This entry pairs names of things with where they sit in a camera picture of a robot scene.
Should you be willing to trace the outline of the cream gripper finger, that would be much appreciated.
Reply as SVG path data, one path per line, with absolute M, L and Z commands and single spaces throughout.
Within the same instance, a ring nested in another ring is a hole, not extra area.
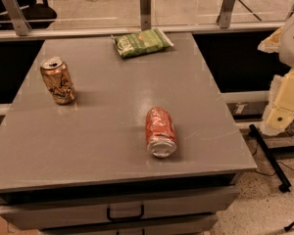
M 280 35 L 282 32 L 282 28 L 278 28 L 275 32 L 273 32 L 269 37 L 262 40 L 258 45 L 258 50 L 265 53 L 278 53 L 280 46 Z

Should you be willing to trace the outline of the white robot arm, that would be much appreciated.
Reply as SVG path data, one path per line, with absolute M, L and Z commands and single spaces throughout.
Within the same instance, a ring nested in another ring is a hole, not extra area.
M 290 67 L 290 71 L 284 76 L 273 77 L 269 102 L 260 124 L 262 133 L 275 136 L 283 132 L 294 120 L 294 14 L 284 26 L 263 40 L 258 49 L 266 53 L 277 53 L 279 60 Z

